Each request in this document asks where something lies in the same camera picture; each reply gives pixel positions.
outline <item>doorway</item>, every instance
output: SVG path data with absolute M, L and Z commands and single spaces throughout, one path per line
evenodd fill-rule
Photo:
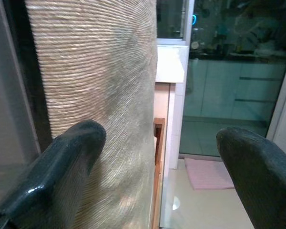
M 196 0 L 180 154 L 219 156 L 216 133 L 266 137 L 286 72 L 286 0 Z

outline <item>floor mat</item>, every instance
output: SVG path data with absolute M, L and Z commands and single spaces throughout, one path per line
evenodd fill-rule
M 234 188 L 223 162 L 185 158 L 185 167 L 194 190 Z

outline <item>glass sliding door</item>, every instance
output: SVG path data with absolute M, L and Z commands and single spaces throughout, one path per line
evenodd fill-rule
M 286 0 L 196 0 L 180 153 L 219 156 L 216 133 L 266 136 L 286 71 Z

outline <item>pink bath mat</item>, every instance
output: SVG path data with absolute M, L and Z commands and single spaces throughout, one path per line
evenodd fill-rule
M 186 158 L 185 167 L 194 190 L 234 188 L 223 162 Z

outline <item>tiled floor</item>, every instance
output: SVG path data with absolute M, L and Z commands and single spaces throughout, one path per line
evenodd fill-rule
M 254 229 L 235 189 L 194 191 L 183 160 L 178 161 L 178 169 L 170 170 L 163 194 L 162 228 Z
M 183 121 L 180 140 L 180 153 L 206 156 L 219 156 L 216 146 L 217 132 L 235 125 L 219 122 Z M 267 129 L 254 125 L 237 125 L 259 135 L 265 135 Z

